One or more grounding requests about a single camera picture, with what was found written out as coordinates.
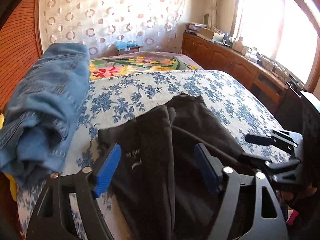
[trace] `floral blanket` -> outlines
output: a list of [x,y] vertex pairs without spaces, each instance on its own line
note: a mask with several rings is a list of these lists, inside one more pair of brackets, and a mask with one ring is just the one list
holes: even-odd
[[[273,146],[245,142],[247,133],[266,134],[281,126],[260,101],[230,75],[206,70],[133,72],[90,82],[78,130],[73,136],[62,175],[77,173],[97,159],[98,129],[121,125],[182,92],[195,97],[203,96],[207,107],[246,153],[267,156],[274,162],[288,160],[287,153]],[[30,190],[17,190],[18,211],[24,233],[42,186],[39,184]],[[113,238],[133,239],[116,196],[107,191],[97,202]],[[70,197],[70,203],[78,235],[86,239],[75,195]]]
[[90,61],[90,80],[124,76],[135,72],[201,69],[189,57],[168,52],[136,52]]

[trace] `bottle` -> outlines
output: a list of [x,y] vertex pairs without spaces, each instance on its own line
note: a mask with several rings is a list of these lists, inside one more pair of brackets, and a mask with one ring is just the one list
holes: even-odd
[[229,33],[225,33],[224,36],[223,36],[223,40],[222,40],[222,43],[225,44],[229,39]]
[[242,50],[243,50],[243,44],[242,44],[242,41],[243,41],[243,37],[240,37],[239,40],[236,41],[235,45],[234,45],[234,50],[242,53]]

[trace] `blue floral bedspread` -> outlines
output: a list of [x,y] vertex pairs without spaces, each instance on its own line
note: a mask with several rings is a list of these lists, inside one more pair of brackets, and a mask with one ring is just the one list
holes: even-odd
[[[271,113],[244,86],[221,71],[164,71],[136,73],[90,82],[88,96],[73,137],[62,175],[77,173],[98,157],[98,129],[118,126],[181,92],[202,95],[207,107],[230,131],[245,152],[270,157],[274,162],[288,159],[275,147],[244,141],[247,133],[266,134],[281,128]],[[43,183],[31,190],[18,189],[18,210],[24,233]],[[76,196],[70,196],[78,235],[86,239]],[[131,239],[129,227],[116,196],[104,193],[98,204],[115,240]]]

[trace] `metal bolt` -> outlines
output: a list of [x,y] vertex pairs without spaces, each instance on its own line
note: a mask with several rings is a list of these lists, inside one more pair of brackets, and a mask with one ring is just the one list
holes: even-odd
[[223,171],[224,171],[225,173],[232,173],[232,172],[233,172],[233,169],[230,168],[230,167],[224,167],[224,168],[223,168]]
[[54,172],[54,173],[52,173],[52,174],[50,175],[50,178],[51,178],[51,179],[56,179],[57,177],[59,177],[59,173],[57,173],[57,172]]
[[82,169],[82,172],[83,172],[83,173],[89,173],[89,172],[91,172],[91,171],[92,171],[91,167],[84,167],[84,168]]
[[262,172],[257,172],[256,176],[258,179],[265,179],[266,178],[266,176]]

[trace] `box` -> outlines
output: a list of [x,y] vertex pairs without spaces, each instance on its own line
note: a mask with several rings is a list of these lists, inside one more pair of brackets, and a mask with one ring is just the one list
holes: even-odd
[[209,40],[220,41],[220,42],[222,42],[223,37],[224,37],[223,33],[219,33],[219,32],[214,31],[214,30],[209,30],[207,28],[201,28],[199,30],[199,34],[201,34],[202,36],[207,37]]
[[134,53],[134,52],[142,52],[142,51],[143,51],[142,47],[136,46],[136,47],[128,48],[128,51],[125,51],[125,49],[120,49],[119,54],[124,55],[124,54],[129,54],[129,53]]

